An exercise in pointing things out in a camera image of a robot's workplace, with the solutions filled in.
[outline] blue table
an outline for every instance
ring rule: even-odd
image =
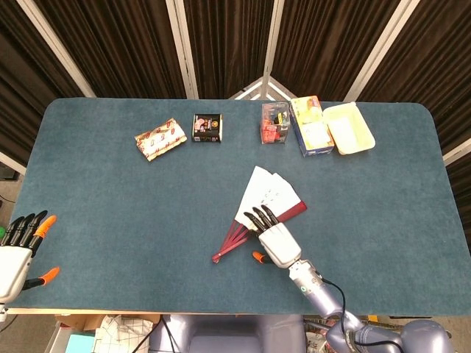
[[[430,113],[358,103],[376,147],[303,158],[293,131],[261,145],[259,101],[59,99],[46,111],[14,217],[57,223],[30,276],[59,265],[19,308],[316,313],[286,271],[257,264],[252,239],[219,249],[255,165],[308,205],[288,228],[357,314],[471,314],[471,261]],[[329,107],[338,103],[323,103]],[[223,113],[222,143],[187,142],[149,163],[134,136]]]

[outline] small black box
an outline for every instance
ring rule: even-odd
[[[196,142],[222,142],[222,114],[195,114],[191,137]]]

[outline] dark curtain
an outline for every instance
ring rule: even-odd
[[[48,104],[82,93],[16,1],[0,26],[0,151],[26,165]]]
[[[186,97],[164,0],[36,3],[97,96]]]
[[[263,76],[273,0],[185,0],[201,99],[227,99]]]
[[[421,1],[358,100],[424,104],[443,154],[471,138],[471,1]]]
[[[343,100],[398,4],[285,1],[272,76],[296,96]]]
[[[471,251],[471,153],[451,163],[447,172]]]

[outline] red fan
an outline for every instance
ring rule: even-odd
[[[244,212],[252,212],[252,207],[261,204],[269,207],[281,222],[287,221],[307,209],[305,203],[301,201],[286,180],[278,174],[271,174],[267,170],[255,166],[229,232],[227,232],[220,250],[212,257],[214,263],[218,263],[224,254],[249,239],[250,231],[256,230],[256,227],[244,215]]]

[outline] clear plastic container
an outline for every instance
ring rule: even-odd
[[[289,105],[285,102],[262,105],[260,137],[262,143],[285,143],[289,127]]]

